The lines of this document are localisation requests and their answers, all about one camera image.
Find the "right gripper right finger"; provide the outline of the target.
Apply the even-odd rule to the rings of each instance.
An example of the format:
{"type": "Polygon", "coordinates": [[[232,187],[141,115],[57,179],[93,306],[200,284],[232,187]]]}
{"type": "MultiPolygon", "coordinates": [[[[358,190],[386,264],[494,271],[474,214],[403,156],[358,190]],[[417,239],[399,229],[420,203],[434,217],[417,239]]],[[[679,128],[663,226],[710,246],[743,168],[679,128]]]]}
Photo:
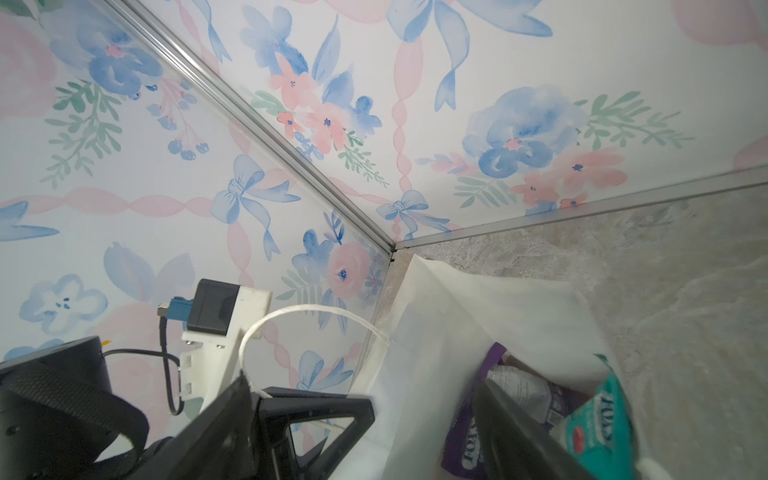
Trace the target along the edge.
{"type": "Polygon", "coordinates": [[[593,477],[493,381],[480,383],[472,408],[489,478],[578,480],[593,477]]]}

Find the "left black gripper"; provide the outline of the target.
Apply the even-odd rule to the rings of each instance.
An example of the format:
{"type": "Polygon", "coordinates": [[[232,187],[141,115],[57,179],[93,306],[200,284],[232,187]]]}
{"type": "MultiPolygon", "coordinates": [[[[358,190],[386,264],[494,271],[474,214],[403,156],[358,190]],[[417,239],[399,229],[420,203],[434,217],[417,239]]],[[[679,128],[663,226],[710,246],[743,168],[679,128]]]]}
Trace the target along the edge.
{"type": "Polygon", "coordinates": [[[2,478],[125,479],[169,443],[113,393],[106,354],[91,336],[2,362],[2,478]]]}

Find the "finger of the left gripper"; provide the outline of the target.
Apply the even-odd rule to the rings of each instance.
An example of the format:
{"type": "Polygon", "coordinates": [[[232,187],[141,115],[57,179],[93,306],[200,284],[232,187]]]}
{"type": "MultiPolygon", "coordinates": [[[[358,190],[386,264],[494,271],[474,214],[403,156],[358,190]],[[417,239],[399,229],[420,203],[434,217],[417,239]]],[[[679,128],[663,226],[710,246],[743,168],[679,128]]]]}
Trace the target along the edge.
{"type": "Polygon", "coordinates": [[[374,422],[366,397],[269,388],[255,401],[255,477],[329,479],[374,422]]]}

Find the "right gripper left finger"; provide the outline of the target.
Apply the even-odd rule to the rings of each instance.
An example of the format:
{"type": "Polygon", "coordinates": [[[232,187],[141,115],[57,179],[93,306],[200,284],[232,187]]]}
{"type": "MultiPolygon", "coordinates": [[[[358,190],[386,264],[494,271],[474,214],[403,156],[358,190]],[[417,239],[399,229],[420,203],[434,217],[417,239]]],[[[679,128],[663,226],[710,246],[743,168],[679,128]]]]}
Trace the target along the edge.
{"type": "Polygon", "coordinates": [[[130,479],[256,479],[258,401],[243,374],[130,479]]]}

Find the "teal mint candy bag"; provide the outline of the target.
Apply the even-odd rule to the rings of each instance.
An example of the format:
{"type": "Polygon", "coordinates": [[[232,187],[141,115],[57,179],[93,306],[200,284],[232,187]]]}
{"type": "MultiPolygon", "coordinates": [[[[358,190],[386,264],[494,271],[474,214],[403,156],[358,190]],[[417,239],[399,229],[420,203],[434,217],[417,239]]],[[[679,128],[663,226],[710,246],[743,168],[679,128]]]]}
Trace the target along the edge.
{"type": "Polygon", "coordinates": [[[550,436],[594,478],[635,479],[633,427],[624,394],[607,357],[598,358],[608,367],[608,377],[550,436]]]}

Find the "floral paper gift bag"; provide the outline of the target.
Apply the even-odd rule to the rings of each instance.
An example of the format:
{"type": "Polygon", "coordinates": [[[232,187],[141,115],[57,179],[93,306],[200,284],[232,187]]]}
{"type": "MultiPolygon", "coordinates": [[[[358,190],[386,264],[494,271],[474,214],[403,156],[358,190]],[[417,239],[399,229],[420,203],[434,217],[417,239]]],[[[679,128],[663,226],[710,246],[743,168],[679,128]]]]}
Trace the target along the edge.
{"type": "MultiPolygon", "coordinates": [[[[615,358],[585,298],[559,281],[461,272],[414,257],[350,392],[375,422],[329,479],[442,479],[447,434],[491,346],[592,398],[615,358]]],[[[664,479],[633,429],[635,479],[664,479]]]]}

